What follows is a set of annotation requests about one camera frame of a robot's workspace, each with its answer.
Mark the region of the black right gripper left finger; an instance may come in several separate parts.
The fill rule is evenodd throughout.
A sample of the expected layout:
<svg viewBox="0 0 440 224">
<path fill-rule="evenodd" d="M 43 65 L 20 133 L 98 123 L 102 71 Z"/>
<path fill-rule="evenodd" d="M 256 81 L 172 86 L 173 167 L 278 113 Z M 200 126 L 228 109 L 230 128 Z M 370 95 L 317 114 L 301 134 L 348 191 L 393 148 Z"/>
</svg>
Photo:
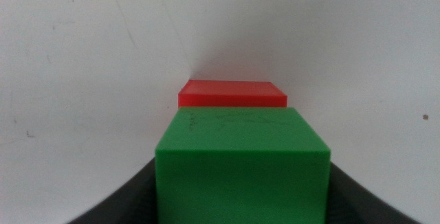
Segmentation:
<svg viewBox="0 0 440 224">
<path fill-rule="evenodd" d="M 69 224 L 125 224 L 157 222 L 155 160 L 102 202 Z"/>
</svg>

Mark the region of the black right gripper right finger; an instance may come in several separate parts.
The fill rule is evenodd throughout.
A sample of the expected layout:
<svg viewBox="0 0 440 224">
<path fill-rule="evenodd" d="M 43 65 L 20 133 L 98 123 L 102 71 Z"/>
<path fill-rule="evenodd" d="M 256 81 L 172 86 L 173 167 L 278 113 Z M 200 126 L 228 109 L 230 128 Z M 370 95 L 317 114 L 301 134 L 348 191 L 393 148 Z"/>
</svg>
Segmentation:
<svg viewBox="0 0 440 224">
<path fill-rule="evenodd" d="M 327 224 L 418 224 L 331 164 Z"/>
</svg>

